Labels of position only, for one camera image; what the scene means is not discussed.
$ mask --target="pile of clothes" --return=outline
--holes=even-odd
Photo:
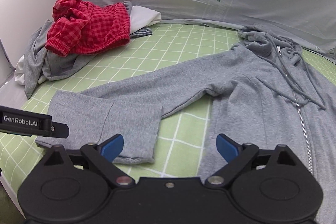
[[[149,26],[161,21],[157,11],[125,1],[100,7],[89,1],[57,0],[54,21],[31,36],[14,73],[29,99],[46,80],[70,77],[98,53],[126,45],[130,38],[152,34]]]

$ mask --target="white cloth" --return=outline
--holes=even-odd
[[[23,58],[25,55],[23,55],[18,63],[16,64],[15,72],[14,72],[14,80],[19,85],[25,85],[25,77],[23,75]]]
[[[25,58],[25,55],[21,56],[21,58],[19,59],[19,62],[16,64],[16,68],[15,68],[15,72],[14,72],[14,80],[19,85],[25,85],[25,76],[24,76],[24,73],[23,73],[23,60],[24,60],[24,58]],[[39,78],[38,83],[42,84],[44,81],[46,81],[46,77],[44,75],[42,75]]]
[[[161,13],[141,6],[133,6],[129,17],[131,20],[130,33],[161,21]]]

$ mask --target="zipper pull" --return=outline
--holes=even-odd
[[[280,46],[277,46],[277,49],[278,49],[278,53],[279,53],[280,56],[281,56],[281,49],[280,49]]]

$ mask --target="hoodie sleeve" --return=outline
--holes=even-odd
[[[57,91],[48,114],[55,122],[68,124],[70,135],[62,140],[68,149],[79,149],[86,141],[100,143],[119,133],[124,137],[124,150],[115,162],[153,162],[161,118],[206,93],[232,92],[237,65],[246,62],[247,52],[236,47],[80,93]],[[39,137],[36,141],[49,146],[59,142]]]

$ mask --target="bed sheet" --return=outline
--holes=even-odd
[[[79,92],[110,81],[141,75],[193,58],[228,50],[238,42],[235,30],[198,25],[156,24],[153,35],[136,38],[96,56],[73,76],[42,84],[22,109],[47,113],[57,90]],[[336,65],[304,50],[305,60],[336,85]],[[209,122],[211,98],[204,96],[184,110],[162,120],[155,147],[155,163],[117,165],[138,180],[140,176],[189,177],[197,174]],[[14,193],[44,150],[35,137],[0,133],[0,167]]]

